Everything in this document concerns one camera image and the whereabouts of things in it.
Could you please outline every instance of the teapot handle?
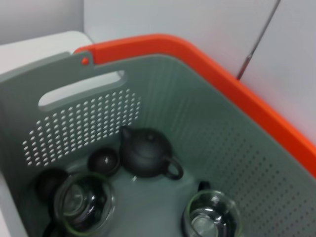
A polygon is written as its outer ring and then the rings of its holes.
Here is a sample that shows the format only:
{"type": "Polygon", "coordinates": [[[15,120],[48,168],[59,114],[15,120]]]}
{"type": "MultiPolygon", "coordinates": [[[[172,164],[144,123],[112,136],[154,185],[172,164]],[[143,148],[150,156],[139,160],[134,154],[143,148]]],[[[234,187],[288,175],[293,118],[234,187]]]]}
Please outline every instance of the teapot handle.
{"type": "Polygon", "coordinates": [[[163,156],[163,159],[167,160],[170,164],[174,165],[178,170],[177,174],[171,173],[168,169],[166,169],[164,175],[169,179],[179,180],[183,176],[183,168],[175,159],[170,158],[169,156],[163,156]]]}

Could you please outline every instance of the glass bowl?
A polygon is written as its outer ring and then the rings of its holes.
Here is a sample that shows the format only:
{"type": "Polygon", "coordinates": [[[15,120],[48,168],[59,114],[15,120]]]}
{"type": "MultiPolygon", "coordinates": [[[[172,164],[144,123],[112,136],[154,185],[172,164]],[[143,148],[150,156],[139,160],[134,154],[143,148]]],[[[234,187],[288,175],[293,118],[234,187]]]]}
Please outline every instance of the glass bowl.
{"type": "Polygon", "coordinates": [[[115,210],[114,188],[99,173],[71,175],[58,189],[54,218],[75,236],[90,236],[109,228],[115,210]]]}

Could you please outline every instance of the white wall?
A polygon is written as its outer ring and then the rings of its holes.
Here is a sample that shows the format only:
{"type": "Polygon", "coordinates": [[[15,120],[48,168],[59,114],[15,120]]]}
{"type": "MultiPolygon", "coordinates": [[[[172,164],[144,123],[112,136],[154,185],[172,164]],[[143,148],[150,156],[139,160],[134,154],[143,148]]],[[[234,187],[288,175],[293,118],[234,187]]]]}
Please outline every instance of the white wall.
{"type": "Polygon", "coordinates": [[[84,30],[96,42],[174,34],[237,75],[276,0],[85,0],[84,30]]]}
{"type": "Polygon", "coordinates": [[[241,81],[316,145],[316,1],[281,1],[241,81]]]}
{"type": "Polygon", "coordinates": [[[0,44],[83,31],[83,0],[0,0],[0,44]]]}

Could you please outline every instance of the black teapot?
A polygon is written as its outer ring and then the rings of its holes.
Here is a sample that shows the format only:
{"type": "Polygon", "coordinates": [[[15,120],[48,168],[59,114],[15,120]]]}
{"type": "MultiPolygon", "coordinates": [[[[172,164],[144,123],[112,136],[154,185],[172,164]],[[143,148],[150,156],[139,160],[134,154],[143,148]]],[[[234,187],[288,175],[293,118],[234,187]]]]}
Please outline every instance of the black teapot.
{"type": "Polygon", "coordinates": [[[182,178],[183,169],[172,158],[171,144],[162,133],[151,128],[131,129],[122,126],[121,135],[121,164],[130,173],[143,178],[159,174],[174,180],[182,178]],[[177,169],[176,174],[169,171],[170,164],[177,169]]]}

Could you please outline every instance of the green rim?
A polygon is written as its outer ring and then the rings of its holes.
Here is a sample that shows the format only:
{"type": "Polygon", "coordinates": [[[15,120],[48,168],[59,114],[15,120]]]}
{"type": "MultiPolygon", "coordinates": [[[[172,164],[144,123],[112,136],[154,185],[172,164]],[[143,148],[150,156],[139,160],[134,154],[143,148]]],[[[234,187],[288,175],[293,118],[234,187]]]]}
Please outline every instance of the green rim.
{"type": "Polygon", "coordinates": [[[63,184],[63,186],[60,188],[60,189],[62,189],[62,191],[60,193],[59,199],[64,200],[66,197],[66,194],[67,194],[69,188],[72,186],[72,184],[74,182],[77,182],[78,180],[80,180],[82,178],[85,178],[85,177],[94,177],[94,178],[101,180],[104,184],[106,184],[109,187],[109,190],[110,190],[110,194],[111,194],[110,209],[109,209],[108,213],[106,214],[106,218],[104,220],[102,220],[102,223],[99,226],[97,226],[92,231],[87,231],[87,232],[77,231],[69,224],[69,222],[67,221],[66,217],[63,214],[64,202],[61,201],[57,207],[56,207],[56,204],[54,203],[54,210],[57,213],[57,216],[58,216],[59,220],[62,222],[63,226],[66,228],[66,231],[73,234],[73,235],[80,236],[80,237],[90,236],[90,235],[94,234],[95,232],[97,232],[102,227],[104,227],[104,225],[107,223],[107,221],[112,216],[114,209],[115,209],[114,188],[113,188],[111,182],[103,175],[101,175],[99,173],[94,173],[94,172],[85,172],[85,173],[81,173],[81,174],[76,174],[75,176],[68,178],[68,180],[66,180],[66,182],[63,184]]]}

